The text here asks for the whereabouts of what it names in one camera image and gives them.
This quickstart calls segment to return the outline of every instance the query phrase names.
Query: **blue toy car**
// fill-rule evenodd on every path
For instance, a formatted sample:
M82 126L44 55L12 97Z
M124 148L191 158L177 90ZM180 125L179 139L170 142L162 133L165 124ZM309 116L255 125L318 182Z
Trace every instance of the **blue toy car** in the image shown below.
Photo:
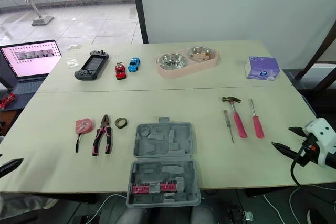
M136 72L140 65L140 59L135 57L131 59L130 65L128 66L128 71Z

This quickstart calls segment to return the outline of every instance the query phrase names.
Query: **black tape roll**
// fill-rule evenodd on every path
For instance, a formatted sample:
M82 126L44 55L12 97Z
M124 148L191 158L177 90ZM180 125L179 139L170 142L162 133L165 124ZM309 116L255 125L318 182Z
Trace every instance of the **black tape roll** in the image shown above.
M127 119L126 118L118 118L118 119L116 119L114 124L117 128L122 129L127 125Z

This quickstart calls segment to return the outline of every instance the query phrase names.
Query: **pink hammer handle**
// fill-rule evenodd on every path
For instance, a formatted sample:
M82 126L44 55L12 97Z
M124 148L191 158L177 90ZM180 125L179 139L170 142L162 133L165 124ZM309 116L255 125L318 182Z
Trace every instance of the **pink hammer handle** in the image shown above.
M239 136L241 138L246 138L247 134L245 132L243 123L242 123L242 121L240 119L240 116L239 116L238 112L234 112L233 113L233 117L235 118L235 122L236 122L236 125L237 125L237 128L238 128Z
M256 130L256 135L258 138L264 138L264 131L258 116L253 116L254 129Z

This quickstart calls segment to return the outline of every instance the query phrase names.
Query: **double pet bowl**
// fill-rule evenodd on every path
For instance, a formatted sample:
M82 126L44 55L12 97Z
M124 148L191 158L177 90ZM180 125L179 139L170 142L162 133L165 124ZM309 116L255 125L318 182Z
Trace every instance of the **double pet bowl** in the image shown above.
M207 47L193 47L158 57L157 71L165 78L178 78L216 65L218 53Z

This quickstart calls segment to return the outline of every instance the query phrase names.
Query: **table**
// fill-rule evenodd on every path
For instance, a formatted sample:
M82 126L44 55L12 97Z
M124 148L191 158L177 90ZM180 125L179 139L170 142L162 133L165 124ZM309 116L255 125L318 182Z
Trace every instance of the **table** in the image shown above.
M158 75L155 68L155 60L158 56L195 45L217 49L220 55L217 66L178 79L165 79ZM103 49L110 55L109 62L101 76L94 82L79 81L74 78L75 71L84 65L90 56L90 51L97 49ZM39 88L38 93L291 85L283 71L281 71L275 81L247 79L245 77L244 63L248 56L271 57L261 41L248 40L119 46L84 45L80 49L67 52L60 59ZM117 62L123 62L127 67L132 57L140 58L141 71L134 73L127 71L126 79L117 80L114 70ZM73 59L78 62L79 66L70 68L67 62Z
M222 96L243 102L236 108L248 134L239 138L233 123L235 143L230 139L223 110L230 112ZM248 99L252 98L265 131L255 137ZM126 117L123 129L113 127L112 153L92 156L95 131L84 135L75 153L75 120L93 118L97 126L104 114L111 120ZM288 131L304 126L315 117L292 86L236 87L185 90L118 92L38 93L17 119L0 145L3 160L23 157L21 166L0 180L1 191L35 193L101 193L126 191L133 157L135 129L141 123L155 123L160 116L173 122L190 122L195 132L195 154L199 186L247 188L293 185L291 160L271 142L298 150L302 138ZM310 163L297 166L302 184L336 181L336 171Z

